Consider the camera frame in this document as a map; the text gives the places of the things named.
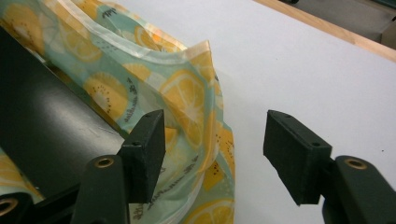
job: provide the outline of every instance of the metal grommet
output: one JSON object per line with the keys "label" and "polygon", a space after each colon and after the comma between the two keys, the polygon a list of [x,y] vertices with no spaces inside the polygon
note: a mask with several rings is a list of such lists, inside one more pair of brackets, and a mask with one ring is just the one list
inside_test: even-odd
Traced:
{"label": "metal grommet", "polygon": [[102,158],[95,163],[97,168],[106,168],[111,166],[114,163],[112,158]]}
{"label": "metal grommet", "polygon": [[346,159],[346,160],[345,160],[345,163],[346,163],[348,166],[350,166],[350,167],[352,167],[352,168],[355,168],[355,169],[358,169],[358,170],[365,170],[365,169],[367,169],[367,165],[366,165],[364,162],[358,161],[358,160],[355,160],[355,159]]}
{"label": "metal grommet", "polygon": [[18,200],[6,198],[0,200],[0,217],[12,211],[18,205]]}

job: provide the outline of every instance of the lemon print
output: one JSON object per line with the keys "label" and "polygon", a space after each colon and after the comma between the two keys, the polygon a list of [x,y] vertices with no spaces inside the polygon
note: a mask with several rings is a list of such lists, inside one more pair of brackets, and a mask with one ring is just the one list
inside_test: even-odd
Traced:
{"label": "lemon print", "polygon": [[217,185],[224,178],[224,172],[219,167],[219,164],[214,161],[209,169],[205,172],[204,186],[205,190],[210,190]]}
{"label": "lemon print", "polygon": [[205,126],[205,159],[201,166],[201,171],[207,169],[212,164],[219,152],[219,140],[216,137],[219,135],[221,130],[221,122],[216,121],[216,111],[212,110],[207,117]]}
{"label": "lemon print", "polygon": [[22,4],[10,4],[4,20],[39,54],[44,54],[43,31],[39,19],[32,9]]}
{"label": "lemon print", "polygon": [[102,56],[102,51],[90,39],[83,38],[76,30],[60,22],[61,37],[67,49],[83,62],[93,62]]}
{"label": "lemon print", "polygon": [[160,88],[166,104],[193,147],[202,144],[204,84],[189,70],[174,73]]}
{"label": "lemon print", "polygon": [[174,43],[165,40],[163,37],[160,37],[156,34],[151,34],[151,38],[154,43],[159,46],[159,49],[166,52],[178,52],[181,51],[181,48],[175,45]]}
{"label": "lemon print", "polygon": [[134,28],[134,38],[136,40],[136,44],[149,49],[158,50],[157,45],[155,45],[155,43],[152,41],[151,37],[148,35],[143,27],[136,26]]}
{"label": "lemon print", "polygon": [[128,104],[127,90],[110,74],[96,73],[87,79],[83,87],[113,120],[124,113]]}
{"label": "lemon print", "polygon": [[141,63],[125,63],[122,66],[134,77],[137,77],[142,81],[146,80],[151,74],[151,71]]}
{"label": "lemon print", "polygon": [[0,155],[0,186],[24,187],[17,167],[6,155]]}
{"label": "lemon print", "polygon": [[213,68],[212,55],[210,51],[206,51],[190,60],[190,63],[205,78],[209,86],[215,83],[215,69]]}
{"label": "lemon print", "polygon": [[233,223],[233,201],[229,199],[205,203],[193,211],[185,224],[228,224]]}
{"label": "lemon print", "polygon": [[76,6],[84,11],[91,19],[96,19],[97,8],[103,5],[102,2],[97,0],[72,0]]}
{"label": "lemon print", "polygon": [[165,150],[171,151],[177,141],[177,129],[165,127]]}
{"label": "lemon print", "polygon": [[59,30],[66,48],[83,62],[94,62],[102,56],[102,51],[90,40],[90,33],[84,25],[75,19],[61,4],[46,0],[59,19]]}
{"label": "lemon print", "polygon": [[235,161],[233,157],[233,133],[228,129],[222,129],[221,136],[218,136],[219,150],[223,158],[230,167],[231,174],[235,178]]}

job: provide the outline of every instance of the wooden edge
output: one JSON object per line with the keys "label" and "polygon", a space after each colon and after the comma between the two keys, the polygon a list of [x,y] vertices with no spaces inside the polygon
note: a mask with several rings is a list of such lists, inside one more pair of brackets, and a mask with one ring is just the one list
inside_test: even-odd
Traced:
{"label": "wooden edge", "polygon": [[396,63],[395,49],[388,48],[384,45],[374,42],[373,40],[352,33],[344,28],[334,25],[328,21],[324,21],[318,17],[301,11],[298,8],[291,7],[277,0],[254,1]]}

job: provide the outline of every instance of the clamp jaw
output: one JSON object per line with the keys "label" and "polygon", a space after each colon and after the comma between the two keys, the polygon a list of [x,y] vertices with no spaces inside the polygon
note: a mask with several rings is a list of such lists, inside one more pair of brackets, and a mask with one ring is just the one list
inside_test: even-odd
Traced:
{"label": "clamp jaw", "polygon": [[332,146],[294,117],[269,110],[263,154],[297,205],[325,202],[327,224],[396,223],[396,192],[368,161],[330,158]]}

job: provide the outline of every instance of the white table surface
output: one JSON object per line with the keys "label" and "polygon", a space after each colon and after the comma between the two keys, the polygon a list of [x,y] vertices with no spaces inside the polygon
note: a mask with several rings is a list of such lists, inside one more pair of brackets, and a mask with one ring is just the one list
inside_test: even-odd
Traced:
{"label": "white table surface", "polygon": [[293,115],[396,189],[396,63],[249,0],[119,0],[187,46],[205,39],[233,128],[235,223],[323,223],[262,155],[266,111]]}

